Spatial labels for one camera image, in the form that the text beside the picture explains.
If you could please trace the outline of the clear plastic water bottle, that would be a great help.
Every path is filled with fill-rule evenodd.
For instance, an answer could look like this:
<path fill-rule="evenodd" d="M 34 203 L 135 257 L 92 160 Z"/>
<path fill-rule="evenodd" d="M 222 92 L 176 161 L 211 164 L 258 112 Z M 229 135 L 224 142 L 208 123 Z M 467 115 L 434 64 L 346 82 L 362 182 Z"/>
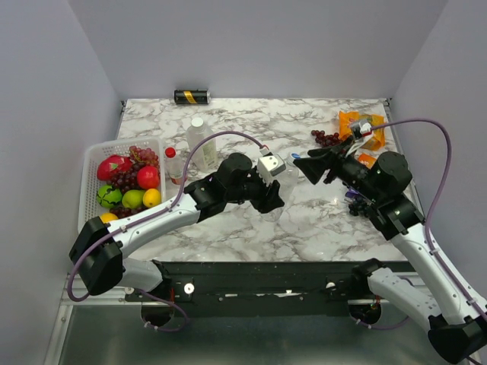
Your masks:
<path fill-rule="evenodd" d="M 279 220 L 284 211 L 288 208 L 292 192 L 295 186 L 298 184 L 300 170 L 294 165 L 294 162 L 291 162 L 288 159 L 288 156 L 284 159 L 286 165 L 285 172 L 278 175 L 278 181 L 280 183 L 279 196 L 284 201 L 285 205 L 283 208 L 278 208 L 274 211 L 263 214 L 263 220 L 268 222 L 276 222 Z"/>

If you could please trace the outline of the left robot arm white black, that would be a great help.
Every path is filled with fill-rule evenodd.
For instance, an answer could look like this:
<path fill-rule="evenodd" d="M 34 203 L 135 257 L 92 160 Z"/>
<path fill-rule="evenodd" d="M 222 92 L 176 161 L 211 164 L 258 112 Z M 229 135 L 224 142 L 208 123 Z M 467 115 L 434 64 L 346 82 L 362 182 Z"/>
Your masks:
<path fill-rule="evenodd" d="M 160 236 L 220 214 L 228 204 L 250 202 L 262 214 L 283 207 L 277 176 L 285 169 L 277 154 L 252 163 L 246 155 L 233 153 L 214 173 L 154 208 L 109 223 L 93 217 L 84 223 L 69 253 L 72 274 L 81 278 L 90 296 L 122 286 L 161 300 L 169 289 L 161 266 L 131 259 L 131 254 Z"/>

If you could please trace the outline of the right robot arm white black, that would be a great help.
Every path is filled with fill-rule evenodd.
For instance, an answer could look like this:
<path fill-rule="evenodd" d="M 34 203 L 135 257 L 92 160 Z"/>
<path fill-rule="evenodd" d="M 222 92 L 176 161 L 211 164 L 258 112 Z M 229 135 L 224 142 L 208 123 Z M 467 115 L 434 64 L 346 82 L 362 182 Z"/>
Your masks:
<path fill-rule="evenodd" d="M 460 363 L 485 347 L 486 299 L 454 267 L 406 197 L 412 174 L 405 157 L 386 151 L 366 167 L 340 146 L 308 154 L 295 160 L 295 166 L 313 184 L 339 179 L 368 200 L 370 222 L 407 258 L 430 295 L 376 259 L 368 260 L 371 268 L 363 265 L 351 277 L 352 293 L 360 298 L 373 293 L 391 302 L 426 331 L 431 346 L 448 363 Z"/>

